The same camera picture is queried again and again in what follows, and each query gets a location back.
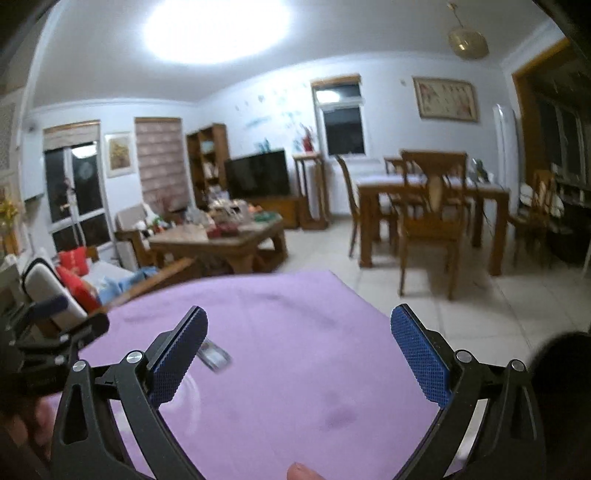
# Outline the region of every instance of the dining chair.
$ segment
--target dining chair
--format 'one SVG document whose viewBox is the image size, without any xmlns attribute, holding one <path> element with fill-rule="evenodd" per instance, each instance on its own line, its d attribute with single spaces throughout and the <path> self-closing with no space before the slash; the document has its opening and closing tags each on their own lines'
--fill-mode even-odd
<svg viewBox="0 0 591 480">
<path fill-rule="evenodd" d="M 355 242 L 357 240 L 357 232 L 359 224 L 361 222 L 361 213 L 359 207 L 355 202 L 355 194 L 353 192 L 353 183 L 351 182 L 351 175 L 349 174 L 349 168 L 339 155 L 336 156 L 336 161 L 339 163 L 341 170 L 343 171 L 343 178 L 345 179 L 345 186 L 347 187 L 347 196 L 349 198 L 349 209 L 351 210 L 351 216 L 353 217 L 353 231 L 351 232 L 351 243 L 349 247 L 349 258 L 353 257 L 353 250 L 355 249 Z M 383 208 L 380 206 L 380 220 L 388 221 L 388 232 L 390 244 L 394 243 L 394 248 L 397 249 L 398 245 L 398 212 L 394 208 Z"/>
<path fill-rule="evenodd" d="M 384 163 L 386 165 L 386 173 L 388 175 L 390 175 L 389 167 L 392 167 L 392 170 L 395 174 L 402 175 L 402 172 L 404 171 L 404 169 L 402 167 L 404 160 L 402 158 L 384 157 Z M 408 170 L 408 173 L 412 174 L 412 175 L 420 173 L 419 168 L 414 163 L 410 163 L 409 165 L 407 165 L 407 170 Z M 400 195 L 398 195 L 398 194 L 389 195 L 389 198 L 390 198 L 390 204 L 392 205 L 393 208 L 395 208 L 397 210 L 402 209 L 402 200 L 400 198 Z M 416 218 L 417 217 L 417 209 L 423 207 L 423 200 L 419 195 L 410 196 L 408 198 L 408 205 L 413 210 L 413 218 Z"/>
<path fill-rule="evenodd" d="M 392 170 L 394 171 L 395 174 L 402 175 L 403 162 L 404 162 L 404 160 L 402 158 L 384 157 L 384 163 L 386 165 L 387 175 L 390 175 L 390 167 L 392 167 Z M 413 163 L 413 164 L 408 165 L 408 172 L 410 174 L 420 174 L 421 169 L 416 164 Z M 392 205 L 400 208 L 401 205 L 400 205 L 400 196 L 399 195 L 392 195 L 390 197 L 390 199 L 392 201 Z M 422 200 L 420 198 L 415 198 L 414 200 L 411 198 L 410 205 L 413 209 L 413 216 L 416 218 L 417 217 L 417 208 L 421 207 L 423 205 Z M 460 204 L 457 202 L 457 199 L 450 199 L 450 206 L 459 208 L 459 205 Z M 467 213 L 466 233 L 468 233 L 470 231 L 470 226 L 472 225 L 472 201 L 470 199 L 464 200 L 464 208 L 466 209 L 466 213 Z"/>
<path fill-rule="evenodd" d="M 556 205 L 554 173 L 550 170 L 536 170 L 530 186 L 531 198 L 525 202 L 522 201 L 525 209 L 519 209 L 516 214 L 509 216 L 509 223 L 515 227 L 514 266 L 517 266 L 519 249 L 523 241 L 531 246 L 538 241 L 540 248 L 546 251 L 548 248 L 548 227 Z"/>
<path fill-rule="evenodd" d="M 465 210 L 453 209 L 449 215 L 444 215 L 444 210 L 452 200 L 457 200 L 460 205 L 463 205 L 466 198 L 467 154 L 402 150 L 401 155 L 404 160 L 402 164 L 404 187 L 401 190 L 403 208 L 399 229 L 400 287 L 398 294 L 404 295 L 409 243 L 441 244 L 447 248 L 445 270 L 450 273 L 447 295 L 451 300 L 457 281 Z M 413 177 L 413 182 L 410 182 L 407 166 L 412 163 L 421 169 L 423 176 Z M 408 214 L 409 201 L 416 195 L 423 200 L 424 210 L 421 218 L 411 218 Z"/>
</svg>

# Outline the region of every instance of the pink tablecloth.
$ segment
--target pink tablecloth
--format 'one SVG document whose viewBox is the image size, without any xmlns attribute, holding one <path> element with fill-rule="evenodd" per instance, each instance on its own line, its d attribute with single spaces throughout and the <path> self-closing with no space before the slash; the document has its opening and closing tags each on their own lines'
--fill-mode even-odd
<svg viewBox="0 0 591 480">
<path fill-rule="evenodd" d="M 391 480 L 437 413 L 388 318 L 328 272 L 155 293 L 114 310 L 109 333 L 82 358 L 101 365 L 145 350 L 192 305 L 207 311 L 208 337 L 233 364 L 215 374 L 195 359 L 161 412 L 208 480 L 280 480 L 294 461 L 327 480 Z M 114 410 L 136 467 L 149 473 L 121 406 Z"/>
</svg>

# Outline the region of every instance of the wooden coffee table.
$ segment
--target wooden coffee table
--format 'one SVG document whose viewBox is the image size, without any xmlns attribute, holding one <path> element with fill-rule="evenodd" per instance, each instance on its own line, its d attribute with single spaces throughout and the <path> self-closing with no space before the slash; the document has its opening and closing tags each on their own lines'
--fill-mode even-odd
<svg viewBox="0 0 591 480">
<path fill-rule="evenodd" d="M 175 259 L 194 258 L 200 254 L 217 255 L 227 260 L 236 274 L 254 271 L 268 273 L 287 258 L 281 218 L 264 223 L 249 223 L 239 229 L 239 236 L 208 239 L 202 226 L 181 225 L 151 237 L 150 248 L 160 258 L 164 254 L 172 254 Z M 273 250 L 259 248 L 259 244 L 267 239 L 273 241 Z"/>
</svg>

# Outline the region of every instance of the window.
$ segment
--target window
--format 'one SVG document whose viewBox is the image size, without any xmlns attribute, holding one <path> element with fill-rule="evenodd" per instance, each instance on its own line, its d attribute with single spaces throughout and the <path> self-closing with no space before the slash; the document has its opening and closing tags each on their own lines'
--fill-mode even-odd
<svg viewBox="0 0 591 480">
<path fill-rule="evenodd" d="M 313 82 L 314 104 L 324 154 L 366 155 L 359 76 Z"/>
<path fill-rule="evenodd" d="M 111 241 L 97 156 L 96 142 L 45 152 L 50 234 L 58 252 Z"/>
<path fill-rule="evenodd" d="M 538 100 L 546 157 L 564 173 L 585 179 L 586 165 L 579 114 L 546 99 Z"/>
</svg>

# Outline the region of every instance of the small card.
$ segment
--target small card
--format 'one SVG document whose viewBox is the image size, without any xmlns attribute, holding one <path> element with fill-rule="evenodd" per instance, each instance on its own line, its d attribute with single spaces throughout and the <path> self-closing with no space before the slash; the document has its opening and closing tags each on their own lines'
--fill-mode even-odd
<svg viewBox="0 0 591 480">
<path fill-rule="evenodd" d="M 197 356 L 216 373 L 227 368 L 232 361 L 232 357 L 230 357 L 228 352 L 218 347 L 208 338 L 203 341 L 201 348 L 197 352 Z"/>
</svg>

